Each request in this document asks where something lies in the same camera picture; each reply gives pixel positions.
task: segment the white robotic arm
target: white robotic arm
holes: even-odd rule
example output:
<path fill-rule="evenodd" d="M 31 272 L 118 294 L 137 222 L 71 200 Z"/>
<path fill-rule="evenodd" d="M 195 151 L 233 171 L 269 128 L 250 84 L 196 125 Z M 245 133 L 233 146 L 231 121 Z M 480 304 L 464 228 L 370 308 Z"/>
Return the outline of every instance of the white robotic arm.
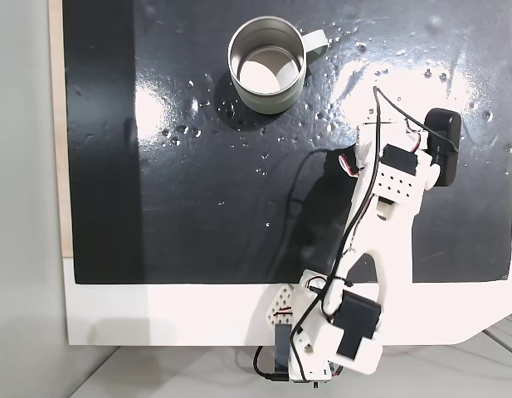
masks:
<path fill-rule="evenodd" d="M 403 123 L 381 125 L 378 92 L 403 113 Z M 287 342 L 292 381 L 329 381 L 335 365 L 373 373 L 383 351 L 382 318 L 390 316 L 387 310 L 394 296 L 404 295 L 412 282 L 412 223 L 423 192 L 435 185 L 441 173 L 433 158 L 440 147 L 428 150 L 427 143 L 437 142 L 428 134 L 439 135 L 404 114 L 377 88 L 374 94 L 377 123 L 358 128 L 355 157 L 360 172 L 339 248 L 342 257 L 328 277 L 306 270 L 291 293 L 292 316 L 286 321 L 292 327 Z M 423 129 L 410 130 L 407 119 Z M 448 138 L 440 140 L 458 152 Z M 341 165 L 352 175 L 346 158 Z M 365 254 L 372 256 L 377 272 L 375 301 L 357 294 L 348 281 L 349 271 Z"/>

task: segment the water droplet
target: water droplet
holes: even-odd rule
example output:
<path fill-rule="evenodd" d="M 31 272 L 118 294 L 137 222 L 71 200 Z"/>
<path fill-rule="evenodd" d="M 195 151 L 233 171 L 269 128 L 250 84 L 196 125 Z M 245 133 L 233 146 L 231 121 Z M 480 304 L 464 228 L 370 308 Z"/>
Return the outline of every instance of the water droplet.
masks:
<path fill-rule="evenodd" d="M 180 124 L 179 126 L 177 126 L 176 131 L 182 134 L 187 134 L 189 131 L 189 127 L 185 124 Z"/>
<path fill-rule="evenodd" d="M 482 113 L 482 119 L 485 121 L 485 122 L 491 122 L 491 120 L 494 118 L 494 114 L 491 113 L 491 110 L 485 110 L 483 113 Z"/>
<path fill-rule="evenodd" d="M 366 44 L 365 43 L 362 43 L 360 41 L 357 41 L 355 43 L 355 46 L 357 47 L 357 49 L 361 52 L 365 52 L 366 51 Z"/>
<path fill-rule="evenodd" d="M 73 90 L 79 97 L 82 96 L 82 89 L 78 85 L 73 86 Z"/>
<path fill-rule="evenodd" d="M 429 18 L 427 23 L 427 30 L 430 33 L 438 33 L 441 29 L 441 18 L 437 15 L 433 15 Z"/>

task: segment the metal mug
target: metal mug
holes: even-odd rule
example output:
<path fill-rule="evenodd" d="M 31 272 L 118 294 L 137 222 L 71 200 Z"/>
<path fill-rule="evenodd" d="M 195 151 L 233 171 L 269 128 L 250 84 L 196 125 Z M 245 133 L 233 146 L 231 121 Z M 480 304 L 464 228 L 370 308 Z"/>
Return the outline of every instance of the metal mug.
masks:
<path fill-rule="evenodd" d="M 246 106 L 260 114 L 278 114 L 298 100 L 307 65 L 327 49 L 322 30 L 301 36 L 284 19 L 258 17 L 233 35 L 228 67 Z"/>

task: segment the black cable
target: black cable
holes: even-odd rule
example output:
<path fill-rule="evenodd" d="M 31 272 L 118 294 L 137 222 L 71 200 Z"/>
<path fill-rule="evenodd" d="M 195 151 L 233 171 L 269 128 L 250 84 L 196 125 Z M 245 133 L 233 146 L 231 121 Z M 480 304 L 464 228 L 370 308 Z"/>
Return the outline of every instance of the black cable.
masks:
<path fill-rule="evenodd" d="M 337 255 L 334 261 L 333 268 L 331 269 L 331 274 L 329 274 L 328 279 L 322 290 L 320 290 L 320 293 L 317 294 L 316 298 L 313 300 L 313 302 L 310 304 L 310 306 L 305 310 L 303 315 L 300 317 L 300 320 L 296 323 L 296 325 L 293 327 L 289 341 L 290 341 L 290 347 L 292 348 L 293 353 L 295 354 L 296 361 L 298 362 L 298 366 L 300 368 L 300 374 L 302 376 L 302 380 L 307 382 L 308 380 L 305 378 L 304 373 L 304 367 L 302 365 L 302 362 L 300 360 L 300 357 L 298 356 L 298 351 L 296 350 L 295 342 L 294 342 L 294 336 L 300 329 L 301 324 L 307 319 L 307 316 L 313 311 L 313 308 L 315 305 L 322 300 L 325 295 L 327 294 L 329 290 L 329 286 L 333 282 L 333 279 L 335 278 L 335 275 L 337 274 L 337 268 L 339 267 L 340 260 L 344 256 L 344 247 L 346 246 L 346 241 L 348 240 L 349 234 L 352 232 L 353 228 L 355 227 L 355 224 L 363 214 L 363 210 L 368 204 L 368 201 L 370 200 L 370 196 L 372 195 L 373 186 L 375 184 L 376 176 L 378 175 L 378 169 L 379 169 L 379 153 L 381 152 L 381 105 L 379 103 L 378 98 L 378 87 L 373 87 L 373 96 L 375 98 L 376 107 L 377 107 L 377 118 L 376 118 L 376 128 L 375 128 L 375 156 L 373 160 L 373 174 L 372 179 L 370 180 L 370 183 L 368 184 L 368 190 L 366 191 L 366 195 L 364 196 L 363 201 L 361 202 L 361 205 L 359 206 L 357 212 L 354 215 L 354 218 L 351 220 L 351 222 L 348 224 L 348 227 L 344 231 L 344 235 L 340 241 L 339 249 L 337 250 Z"/>
<path fill-rule="evenodd" d="M 256 349 L 256 353 L 254 354 L 254 371 L 256 371 L 256 373 L 261 376 L 261 377 L 265 377 L 267 380 L 270 380 L 271 379 L 271 374 L 270 373 L 265 373 L 263 371 L 260 370 L 257 362 L 259 361 L 259 355 L 261 354 L 261 350 L 263 349 L 263 346 L 259 346 L 257 349 Z"/>
<path fill-rule="evenodd" d="M 408 114 L 407 112 L 405 112 L 403 109 L 399 108 L 396 104 L 394 104 L 390 99 L 388 99 L 388 97 L 380 90 L 380 89 L 377 89 L 378 93 L 390 104 L 390 106 L 392 106 L 397 112 L 399 112 L 400 114 L 402 114 L 403 116 L 405 116 L 407 119 L 409 119 L 410 121 L 412 121 L 414 124 L 416 124 L 417 126 L 421 127 L 422 129 L 424 129 L 425 131 L 427 131 L 428 133 L 431 133 L 433 134 L 434 136 L 438 137 L 439 139 L 441 139 L 442 141 L 446 142 L 446 143 L 449 143 L 451 145 L 451 149 L 453 150 L 453 152 L 458 152 L 458 148 L 456 147 L 456 145 L 448 138 L 446 137 L 442 137 L 439 133 L 437 133 L 436 131 L 432 130 L 432 129 L 429 129 L 425 124 L 422 124 L 420 122 L 418 122 L 416 119 L 414 119 L 410 114 Z"/>
<path fill-rule="evenodd" d="M 494 334 L 492 334 L 488 329 L 485 329 L 482 331 L 486 336 L 491 338 L 494 342 L 502 346 L 506 351 L 508 351 L 510 354 L 512 354 L 512 347 L 507 345 L 506 343 L 502 342 L 497 338 Z"/>

